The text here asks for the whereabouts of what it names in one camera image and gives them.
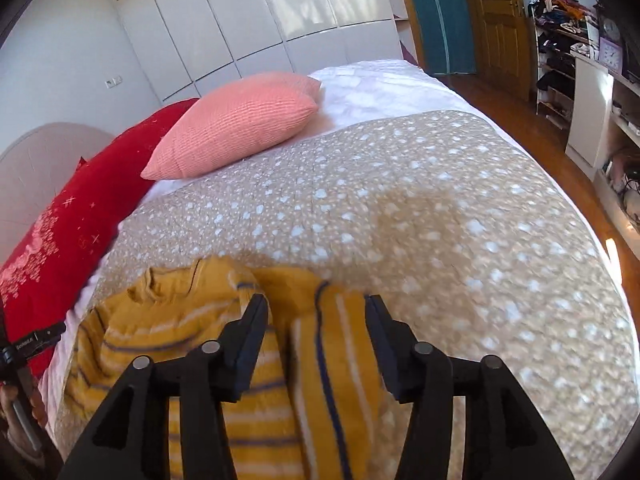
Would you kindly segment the yellow striped knit sweater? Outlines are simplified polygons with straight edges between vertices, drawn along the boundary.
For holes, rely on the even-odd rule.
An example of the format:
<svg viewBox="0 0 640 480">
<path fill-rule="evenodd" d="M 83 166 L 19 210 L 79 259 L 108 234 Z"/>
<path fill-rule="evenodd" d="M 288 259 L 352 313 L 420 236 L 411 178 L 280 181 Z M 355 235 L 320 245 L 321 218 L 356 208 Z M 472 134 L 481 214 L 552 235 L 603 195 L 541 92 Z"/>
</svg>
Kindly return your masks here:
<svg viewBox="0 0 640 480">
<path fill-rule="evenodd" d="M 224 358 L 222 407 L 241 479 L 361 479 L 381 402 L 366 300 L 301 268 L 208 257 L 151 268 L 81 321 L 64 401 L 90 419 L 137 356 Z"/>
</svg>

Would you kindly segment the pile of colourful clothes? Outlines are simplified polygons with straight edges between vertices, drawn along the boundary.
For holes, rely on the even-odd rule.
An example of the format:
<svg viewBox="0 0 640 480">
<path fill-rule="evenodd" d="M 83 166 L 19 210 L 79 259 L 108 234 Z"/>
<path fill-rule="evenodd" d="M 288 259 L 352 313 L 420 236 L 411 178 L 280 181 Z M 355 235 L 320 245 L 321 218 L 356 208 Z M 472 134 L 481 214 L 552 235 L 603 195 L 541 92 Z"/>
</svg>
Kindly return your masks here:
<svg viewBox="0 0 640 480">
<path fill-rule="evenodd" d="M 557 25 L 579 24 L 593 16 L 593 10 L 578 0 L 530 0 L 528 13 L 538 22 Z"/>
</svg>

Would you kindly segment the red floral bolster pillow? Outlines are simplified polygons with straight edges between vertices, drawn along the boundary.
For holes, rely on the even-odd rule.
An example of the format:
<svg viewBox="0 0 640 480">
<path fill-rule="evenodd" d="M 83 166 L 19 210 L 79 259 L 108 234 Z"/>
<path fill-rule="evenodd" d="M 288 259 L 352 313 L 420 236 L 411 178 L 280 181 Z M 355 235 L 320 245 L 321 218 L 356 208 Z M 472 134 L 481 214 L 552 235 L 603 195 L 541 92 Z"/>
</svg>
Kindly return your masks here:
<svg viewBox="0 0 640 480">
<path fill-rule="evenodd" d="M 9 341 L 65 320 L 88 279 L 152 183 L 140 177 L 169 129 L 195 103 L 170 104 L 78 166 L 1 267 Z"/>
</svg>

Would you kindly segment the round pale bed headboard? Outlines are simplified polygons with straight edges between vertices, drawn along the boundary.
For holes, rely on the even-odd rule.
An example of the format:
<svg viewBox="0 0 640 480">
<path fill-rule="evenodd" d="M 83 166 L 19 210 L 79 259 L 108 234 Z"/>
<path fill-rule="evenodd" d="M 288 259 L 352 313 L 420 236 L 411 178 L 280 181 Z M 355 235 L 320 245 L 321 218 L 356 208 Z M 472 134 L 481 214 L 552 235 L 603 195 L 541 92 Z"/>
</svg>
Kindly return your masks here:
<svg viewBox="0 0 640 480">
<path fill-rule="evenodd" d="M 114 140 L 100 129 L 51 122 L 25 133 L 1 154 L 1 259 L 13 249 L 74 174 Z"/>
</svg>

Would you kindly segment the beige heart pattern blanket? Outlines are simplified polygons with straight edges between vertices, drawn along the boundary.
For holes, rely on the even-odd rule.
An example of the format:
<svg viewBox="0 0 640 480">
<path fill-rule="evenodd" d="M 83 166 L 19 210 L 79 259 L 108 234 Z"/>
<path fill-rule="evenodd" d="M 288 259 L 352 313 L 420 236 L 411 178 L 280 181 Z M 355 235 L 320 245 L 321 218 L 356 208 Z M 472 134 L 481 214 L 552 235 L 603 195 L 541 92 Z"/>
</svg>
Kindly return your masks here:
<svg viewBox="0 0 640 480">
<path fill-rule="evenodd" d="M 639 413 L 634 322 L 589 226 L 488 122 L 441 110 L 155 190 L 122 224 L 72 330 L 63 453 L 136 356 L 184 356 L 256 294 L 268 332 L 250 388 L 224 407 L 242 479 L 395 473 L 409 411 L 376 366 L 374 294 L 450 356 L 501 356 L 577 479 L 605 472 Z"/>
</svg>

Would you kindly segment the white shelf desk unit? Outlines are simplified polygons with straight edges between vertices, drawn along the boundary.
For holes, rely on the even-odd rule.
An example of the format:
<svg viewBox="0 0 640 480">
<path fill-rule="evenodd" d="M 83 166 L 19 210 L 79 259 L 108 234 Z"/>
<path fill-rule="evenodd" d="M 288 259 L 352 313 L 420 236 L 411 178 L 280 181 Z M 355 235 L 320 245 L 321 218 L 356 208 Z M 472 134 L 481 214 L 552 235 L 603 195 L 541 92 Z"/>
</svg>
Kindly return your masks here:
<svg viewBox="0 0 640 480">
<path fill-rule="evenodd" d="M 612 183 L 611 160 L 639 153 L 639 85 L 576 53 L 575 92 L 565 153 L 593 183 L 606 215 L 630 250 L 639 253 L 639 228 Z"/>
</svg>

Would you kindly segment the pink knit cushion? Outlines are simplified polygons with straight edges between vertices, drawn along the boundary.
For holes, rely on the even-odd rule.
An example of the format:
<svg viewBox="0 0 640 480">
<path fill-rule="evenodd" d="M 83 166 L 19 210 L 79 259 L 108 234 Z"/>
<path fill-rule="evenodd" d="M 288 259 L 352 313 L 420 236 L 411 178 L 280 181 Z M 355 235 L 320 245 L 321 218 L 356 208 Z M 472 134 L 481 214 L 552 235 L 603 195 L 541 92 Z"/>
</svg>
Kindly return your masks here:
<svg viewBox="0 0 640 480">
<path fill-rule="evenodd" d="M 299 134 L 319 110 L 321 82 L 262 73 L 230 82 L 197 100 L 158 142 L 145 180 L 208 174 Z"/>
</svg>

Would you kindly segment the dark shoe rack shelf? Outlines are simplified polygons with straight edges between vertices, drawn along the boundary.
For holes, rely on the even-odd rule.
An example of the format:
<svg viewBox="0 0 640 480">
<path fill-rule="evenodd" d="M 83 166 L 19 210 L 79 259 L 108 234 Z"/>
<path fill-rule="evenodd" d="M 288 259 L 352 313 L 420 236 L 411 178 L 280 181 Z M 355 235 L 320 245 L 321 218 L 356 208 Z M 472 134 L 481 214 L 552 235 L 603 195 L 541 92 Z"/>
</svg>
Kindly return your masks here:
<svg viewBox="0 0 640 480">
<path fill-rule="evenodd" d="M 536 113 L 564 131 L 570 128 L 575 103 L 574 54 L 590 57 L 587 25 L 585 21 L 534 18 Z"/>
</svg>

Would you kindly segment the white glossy wardrobe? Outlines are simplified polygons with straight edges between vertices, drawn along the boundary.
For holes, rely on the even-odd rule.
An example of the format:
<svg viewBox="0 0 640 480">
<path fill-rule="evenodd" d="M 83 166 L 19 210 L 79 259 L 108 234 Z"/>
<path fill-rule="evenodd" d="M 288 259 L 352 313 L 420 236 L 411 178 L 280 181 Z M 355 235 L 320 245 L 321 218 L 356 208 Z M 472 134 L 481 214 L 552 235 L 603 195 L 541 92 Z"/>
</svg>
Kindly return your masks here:
<svg viewBox="0 0 640 480">
<path fill-rule="evenodd" d="M 160 102 L 265 72 L 401 58 L 390 0 L 112 0 Z"/>
</svg>

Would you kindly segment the brown wooden door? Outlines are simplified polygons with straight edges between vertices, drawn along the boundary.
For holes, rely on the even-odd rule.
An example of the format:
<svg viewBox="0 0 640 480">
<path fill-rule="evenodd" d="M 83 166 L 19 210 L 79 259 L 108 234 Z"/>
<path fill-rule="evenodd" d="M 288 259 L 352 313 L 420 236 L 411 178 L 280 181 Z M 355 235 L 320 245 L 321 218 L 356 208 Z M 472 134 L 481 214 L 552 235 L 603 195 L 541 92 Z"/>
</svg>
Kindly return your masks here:
<svg viewBox="0 0 640 480">
<path fill-rule="evenodd" d="M 523 101 L 532 84 L 532 42 L 523 0 L 466 0 L 480 78 Z"/>
</svg>

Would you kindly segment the small purple alarm clock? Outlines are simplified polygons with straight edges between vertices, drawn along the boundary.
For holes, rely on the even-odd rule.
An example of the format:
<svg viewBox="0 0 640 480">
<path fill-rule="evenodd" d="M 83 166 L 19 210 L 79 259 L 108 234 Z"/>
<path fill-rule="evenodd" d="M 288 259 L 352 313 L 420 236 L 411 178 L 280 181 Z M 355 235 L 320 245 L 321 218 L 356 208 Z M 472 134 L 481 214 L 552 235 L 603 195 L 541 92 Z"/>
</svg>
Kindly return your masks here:
<svg viewBox="0 0 640 480">
<path fill-rule="evenodd" d="M 598 61 L 611 72 L 620 75 L 624 64 L 622 47 L 605 36 L 601 36 Z"/>
</svg>

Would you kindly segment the black monitor screen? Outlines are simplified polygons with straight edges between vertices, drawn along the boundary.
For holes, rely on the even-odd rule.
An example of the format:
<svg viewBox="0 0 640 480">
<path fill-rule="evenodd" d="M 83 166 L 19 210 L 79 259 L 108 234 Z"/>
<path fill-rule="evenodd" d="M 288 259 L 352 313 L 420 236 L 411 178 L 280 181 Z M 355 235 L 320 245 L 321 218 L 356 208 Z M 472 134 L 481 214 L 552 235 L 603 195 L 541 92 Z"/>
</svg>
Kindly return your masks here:
<svg viewBox="0 0 640 480">
<path fill-rule="evenodd" d="M 623 38 L 623 47 L 623 76 L 632 84 L 638 84 L 640 82 L 640 65 L 634 54 L 634 50 L 631 49 L 630 42 L 626 38 Z"/>
</svg>

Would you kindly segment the teal curtain in doorway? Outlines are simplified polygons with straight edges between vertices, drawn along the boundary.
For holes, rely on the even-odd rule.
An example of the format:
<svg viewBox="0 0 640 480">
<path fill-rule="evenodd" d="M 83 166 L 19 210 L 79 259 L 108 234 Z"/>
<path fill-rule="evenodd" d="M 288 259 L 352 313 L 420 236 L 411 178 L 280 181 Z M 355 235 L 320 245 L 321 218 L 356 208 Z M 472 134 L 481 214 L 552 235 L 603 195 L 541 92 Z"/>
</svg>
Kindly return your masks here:
<svg viewBox="0 0 640 480">
<path fill-rule="evenodd" d="M 426 69 L 432 75 L 475 74 L 474 37 L 466 0 L 412 0 Z"/>
</svg>

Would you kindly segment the black mantel clock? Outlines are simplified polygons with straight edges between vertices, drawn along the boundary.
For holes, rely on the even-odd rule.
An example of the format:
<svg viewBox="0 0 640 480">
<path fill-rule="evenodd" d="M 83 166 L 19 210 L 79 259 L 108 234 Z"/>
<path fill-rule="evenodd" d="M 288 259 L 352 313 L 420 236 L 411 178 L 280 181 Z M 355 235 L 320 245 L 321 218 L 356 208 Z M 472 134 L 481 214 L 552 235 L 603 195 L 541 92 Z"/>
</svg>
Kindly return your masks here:
<svg viewBox="0 0 640 480">
<path fill-rule="evenodd" d="M 600 29 L 600 38 L 608 40 L 611 44 L 621 47 L 623 45 L 622 34 L 620 29 L 612 18 L 608 16 L 603 8 L 598 11 L 598 21 Z"/>
</svg>

